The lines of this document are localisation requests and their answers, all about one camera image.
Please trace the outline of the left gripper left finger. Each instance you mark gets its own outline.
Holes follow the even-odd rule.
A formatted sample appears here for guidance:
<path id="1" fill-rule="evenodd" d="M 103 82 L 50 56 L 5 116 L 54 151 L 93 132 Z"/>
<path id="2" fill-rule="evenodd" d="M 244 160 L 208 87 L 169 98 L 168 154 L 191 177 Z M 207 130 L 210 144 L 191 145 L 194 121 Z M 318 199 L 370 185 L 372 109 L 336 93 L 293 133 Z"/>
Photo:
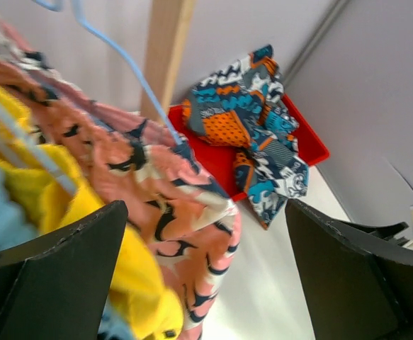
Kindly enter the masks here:
<path id="1" fill-rule="evenodd" d="M 0 339 L 95 339 L 127 213 L 116 200 L 0 251 Z"/>

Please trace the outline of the pink patterned shorts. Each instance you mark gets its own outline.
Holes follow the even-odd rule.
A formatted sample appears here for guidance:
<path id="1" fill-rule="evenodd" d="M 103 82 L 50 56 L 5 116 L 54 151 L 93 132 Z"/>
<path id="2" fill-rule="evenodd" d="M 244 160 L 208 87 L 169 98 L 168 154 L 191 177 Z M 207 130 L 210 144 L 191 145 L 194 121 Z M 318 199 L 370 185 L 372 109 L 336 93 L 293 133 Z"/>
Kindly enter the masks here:
<path id="1" fill-rule="evenodd" d="M 123 201 L 127 225 L 153 255 L 183 310 L 176 339 L 199 339 L 237 249 L 237 206 L 186 138 L 90 99 L 25 48 L 0 17 L 0 88 L 30 112 L 37 145 L 64 147 L 103 203 Z"/>

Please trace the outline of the blue hanger of pink shorts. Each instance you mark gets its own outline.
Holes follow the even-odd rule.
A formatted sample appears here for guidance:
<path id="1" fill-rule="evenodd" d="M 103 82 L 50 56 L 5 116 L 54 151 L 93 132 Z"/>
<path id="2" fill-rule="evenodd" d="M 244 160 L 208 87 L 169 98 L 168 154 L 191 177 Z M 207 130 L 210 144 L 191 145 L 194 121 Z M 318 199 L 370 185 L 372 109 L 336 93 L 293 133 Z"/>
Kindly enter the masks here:
<path id="1" fill-rule="evenodd" d="M 138 94 L 149 97 L 149 107 L 162 117 L 156 97 L 136 61 L 121 45 L 122 11 L 129 1 L 31 1 L 32 31 L 41 39 L 39 48 L 67 81 L 95 99 L 135 105 Z"/>

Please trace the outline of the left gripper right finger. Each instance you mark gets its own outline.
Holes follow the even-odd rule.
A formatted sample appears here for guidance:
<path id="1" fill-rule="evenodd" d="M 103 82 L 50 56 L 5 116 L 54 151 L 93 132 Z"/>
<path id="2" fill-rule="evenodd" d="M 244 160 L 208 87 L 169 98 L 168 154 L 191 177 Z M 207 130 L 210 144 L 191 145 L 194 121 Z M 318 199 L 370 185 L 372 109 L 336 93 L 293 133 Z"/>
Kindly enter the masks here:
<path id="1" fill-rule="evenodd" d="M 413 250 L 301 200 L 285 218 L 316 339 L 413 339 Z"/>

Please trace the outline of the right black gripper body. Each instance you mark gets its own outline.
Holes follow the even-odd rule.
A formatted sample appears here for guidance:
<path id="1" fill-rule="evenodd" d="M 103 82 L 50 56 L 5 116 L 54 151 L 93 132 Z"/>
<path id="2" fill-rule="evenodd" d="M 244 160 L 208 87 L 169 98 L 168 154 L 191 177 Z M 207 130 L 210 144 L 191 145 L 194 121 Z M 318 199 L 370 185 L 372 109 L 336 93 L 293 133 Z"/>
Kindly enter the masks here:
<path id="1" fill-rule="evenodd" d="M 400 247 L 403 247 L 409 241 L 406 237 L 397 236 L 400 232 L 403 232 L 409 227 L 406 222 L 379 227 L 360 225 L 352 222 L 347 222 L 347 225 Z"/>

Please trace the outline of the blue orange graphic shorts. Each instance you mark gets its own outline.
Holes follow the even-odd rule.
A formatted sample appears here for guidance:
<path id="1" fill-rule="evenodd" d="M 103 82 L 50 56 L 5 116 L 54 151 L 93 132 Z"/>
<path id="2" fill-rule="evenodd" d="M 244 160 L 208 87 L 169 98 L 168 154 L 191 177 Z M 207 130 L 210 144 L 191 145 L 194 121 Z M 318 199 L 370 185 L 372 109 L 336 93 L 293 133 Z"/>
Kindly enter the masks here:
<path id="1" fill-rule="evenodd" d="M 212 146 L 235 147 L 235 183 L 268 228 L 289 198 L 307 194 L 309 166 L 293 135 L 300 124 L 283 103 L 282 75 L 265 45 L 204 80 L 182 102 L 188 130 Z"/>

